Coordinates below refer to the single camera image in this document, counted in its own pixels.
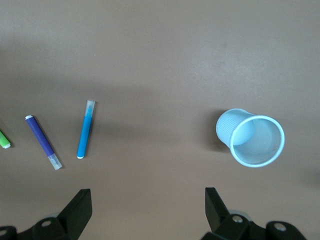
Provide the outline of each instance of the light blue cup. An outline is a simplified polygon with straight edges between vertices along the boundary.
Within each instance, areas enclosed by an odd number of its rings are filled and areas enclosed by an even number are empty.
[[[285,146],[284,130],[276,120],[240,108],[230,109],[219,117],[216,134],[233,157],[250,168],[272,163]]]

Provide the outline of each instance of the purple marker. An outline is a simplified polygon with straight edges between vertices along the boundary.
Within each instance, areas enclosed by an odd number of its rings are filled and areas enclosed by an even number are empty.
[[[52,166],[55,170],[58,170],[62,167],[61,163],[59,162],[54,150],[50,146],[49,141],[47,140],[46,136],[42,132],[37,120],[34,116],[28,115],[25,117],[26,122],[28,123],[29,127],[31,128],[32,132],[34,133],[36,139],[38,139],[41,147],[43,148],[45,154],[49,158]]]

